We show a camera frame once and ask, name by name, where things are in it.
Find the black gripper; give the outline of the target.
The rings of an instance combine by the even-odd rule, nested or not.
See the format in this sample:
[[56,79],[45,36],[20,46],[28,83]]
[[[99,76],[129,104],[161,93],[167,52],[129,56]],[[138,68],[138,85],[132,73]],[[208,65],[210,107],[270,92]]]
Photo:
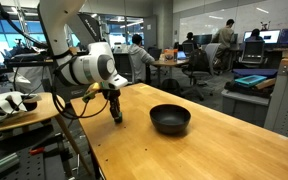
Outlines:
[[102,92],[104,98],[110,102],[110,112],[112,115],[118,115],[120,113],[119,104],[119,90],[104,90]]

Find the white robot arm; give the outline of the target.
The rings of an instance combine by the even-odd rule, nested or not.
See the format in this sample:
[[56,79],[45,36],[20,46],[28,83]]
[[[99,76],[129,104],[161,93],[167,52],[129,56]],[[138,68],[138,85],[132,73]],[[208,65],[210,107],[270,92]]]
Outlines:
[[99,83],[113,116],[121,114],[119,89],[127,80],[118,74],[107,42],[96,32],[96,20],[81,13],[86,0],[40,0],[38,15],[46,36],[55,76],[65,85]]

